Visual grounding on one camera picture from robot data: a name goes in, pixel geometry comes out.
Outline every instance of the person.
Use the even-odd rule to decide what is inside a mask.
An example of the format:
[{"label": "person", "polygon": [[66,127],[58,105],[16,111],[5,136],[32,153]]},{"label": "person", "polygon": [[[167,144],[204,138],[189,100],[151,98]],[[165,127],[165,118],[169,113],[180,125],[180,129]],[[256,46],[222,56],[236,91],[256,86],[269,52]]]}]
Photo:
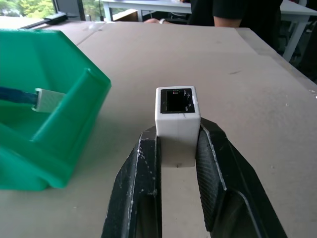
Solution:
[{"label": "person", "polygon": [[[191,0],[189,25],[248,27],[272,48],[278,48],[280,5],[283,0]],[[169,24],[165,19],[146,23]]]}]

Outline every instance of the green plastic bin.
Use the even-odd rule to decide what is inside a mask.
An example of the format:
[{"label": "green plastic bin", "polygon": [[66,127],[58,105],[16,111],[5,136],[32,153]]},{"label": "green plastic bin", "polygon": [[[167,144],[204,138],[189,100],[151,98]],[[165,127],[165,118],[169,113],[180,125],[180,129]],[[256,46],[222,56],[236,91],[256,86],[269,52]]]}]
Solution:
[{"label": "green plastic bin", "polygon": [[51,114],[0,100],[0,189],[65,187],[110,80],[60,31],[3,29],[0,86],[66,93]]}]

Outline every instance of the person's hand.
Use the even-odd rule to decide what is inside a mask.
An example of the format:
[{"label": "person's hand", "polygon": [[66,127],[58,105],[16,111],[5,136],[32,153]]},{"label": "person's hand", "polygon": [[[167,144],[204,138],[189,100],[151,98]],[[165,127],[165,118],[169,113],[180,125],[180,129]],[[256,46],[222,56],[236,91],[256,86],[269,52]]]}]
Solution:
[{"label": "person's hand", "polygon": [[144,23],[156,23],[158,24],[159,23],[159,20],[155,19],[155,18],[151,18],[149,20],[146,20]]}]

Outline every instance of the black shirt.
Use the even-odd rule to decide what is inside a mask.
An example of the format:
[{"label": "black shirt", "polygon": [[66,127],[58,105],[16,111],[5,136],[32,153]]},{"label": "black shirt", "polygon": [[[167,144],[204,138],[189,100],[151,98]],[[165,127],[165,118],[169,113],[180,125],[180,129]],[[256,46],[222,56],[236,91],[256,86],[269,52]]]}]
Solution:
[{"label": "black shirt", "polygon": [[283,0],[191,0],[190,25],[214,26],[213,17],[242,19],[274,49],[278,46],[279,6]]}]

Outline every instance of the white plastic connector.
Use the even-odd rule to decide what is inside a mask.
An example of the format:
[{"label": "white plastic connector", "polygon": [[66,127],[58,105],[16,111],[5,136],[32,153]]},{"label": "white plastic connector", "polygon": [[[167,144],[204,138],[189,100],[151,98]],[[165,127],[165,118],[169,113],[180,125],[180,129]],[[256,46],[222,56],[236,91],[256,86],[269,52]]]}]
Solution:
[{"label": "white plastic connector", "polygon": [[36,105],[32,107],[32,110],[36,112],[53,112],[65,96],[64,93],[50,91],[42,88],[36,88],[35,91],[38,94],[38,99]]},{"label": "white plastic connector", "polygon": [[192,167],[200,128],[194,86],[157,88],[155,123],[164,167]]}]

